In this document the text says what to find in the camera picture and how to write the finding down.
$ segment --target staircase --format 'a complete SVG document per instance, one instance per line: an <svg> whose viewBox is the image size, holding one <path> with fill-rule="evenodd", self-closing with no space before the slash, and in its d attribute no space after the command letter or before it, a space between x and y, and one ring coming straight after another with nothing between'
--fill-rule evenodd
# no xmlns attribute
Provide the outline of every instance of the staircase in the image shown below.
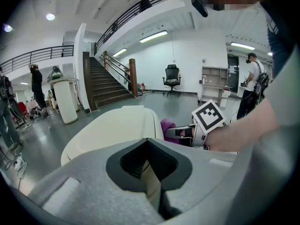
<svg viewBox="0 0 300 225"><path fill-rule="evenodd" d="M97 107L133 98L95 58L90 58L90 79Z"/></svg>

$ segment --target fluorescent light fixture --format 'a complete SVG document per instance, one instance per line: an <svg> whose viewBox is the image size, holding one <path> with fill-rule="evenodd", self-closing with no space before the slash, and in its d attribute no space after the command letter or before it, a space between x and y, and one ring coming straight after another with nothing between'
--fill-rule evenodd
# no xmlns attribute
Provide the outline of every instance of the fluorescent light fixture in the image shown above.
<svg viewBox="0 0 300 225"><path fill-rule="evenodd" d="M121 53L125 52L127 49L123 48L121 51L118 51L113 57L119 56Z"/></svg>
<svg viewBox="0 0 300 225"><path fill-rule="evenodd" d="M4 31L5 32L10 32L13 28L9 25L4 25Z"/></svg>
<svg viewBox="0 0 300 225"><path fill-rule="evenodd" d="M55 18L55 15L53 13L48 13L46 15L47 20L52 21Z"/></svg>
<svg viewBox="0 0 300 225"><path fill-rule="evenodd" d="M247 49L250 49L250 50L255 49L255 47L251 47L251 46L247 46L247 45L243 45L243 44L239 44L239 43L231 43L230 45L231 46L236 46L236 47L243 47L243 48L247 48Z"/></svg>
<svg viewBox="0 0 300 225"><path fill-rule="evenodd" d="M151 39L154 39L154 38L166 35L166 34L168 34L168 32L166 30L162 31L162 32L158 32L158 33L155 33L155 34L152 34L152 35L150 35L148 37L143 38L142 40L140 40L140 42L144 43L144 42L147 42L147 41L149 41Z"/></svg>

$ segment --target black office chair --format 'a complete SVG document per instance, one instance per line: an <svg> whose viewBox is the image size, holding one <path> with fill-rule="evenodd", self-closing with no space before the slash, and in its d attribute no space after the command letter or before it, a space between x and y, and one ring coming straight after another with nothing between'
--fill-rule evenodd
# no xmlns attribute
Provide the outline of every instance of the black office chair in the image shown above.
<svg viewBox="0 0 300 225"><path fill-rule="evenodd" d="M165 81L165 78L163 77L164 85L171 87L171 90L167 93L167 96L169 96L170 93L177 93L179 96L181 94L179 91L173 91L174 86L180 85L181 77L179 77L178 81L178 73L179 68L177 68L175 64L170 64L168 65L168 68L165 69L167 80Z"/></svg>

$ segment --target door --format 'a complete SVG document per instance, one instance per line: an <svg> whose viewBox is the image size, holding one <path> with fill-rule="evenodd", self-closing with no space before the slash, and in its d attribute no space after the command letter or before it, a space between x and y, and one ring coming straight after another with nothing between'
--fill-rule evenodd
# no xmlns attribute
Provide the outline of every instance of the door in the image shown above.
<svg viewBox="0 0 300 225"><path fill-rule="evenodd" d="M228 83L230 91L238 92L239 88L239 57L228 55Z"/></svg>

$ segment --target black backpack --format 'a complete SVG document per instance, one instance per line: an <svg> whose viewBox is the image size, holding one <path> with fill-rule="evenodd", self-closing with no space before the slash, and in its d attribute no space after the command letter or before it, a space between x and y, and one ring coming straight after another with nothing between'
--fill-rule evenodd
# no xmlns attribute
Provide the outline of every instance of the black backpack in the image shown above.
<svg viewBox="0 0 300 225"><path fill-rule="evenodd" d="M257 63L259 68L259 76L257 78L256 85L254 87L254 92L256 95L260 96L261 94L263 94L263 91L268 87L270 79L268 74L262 72L258 62L257 61L255 62Z"/></svg>

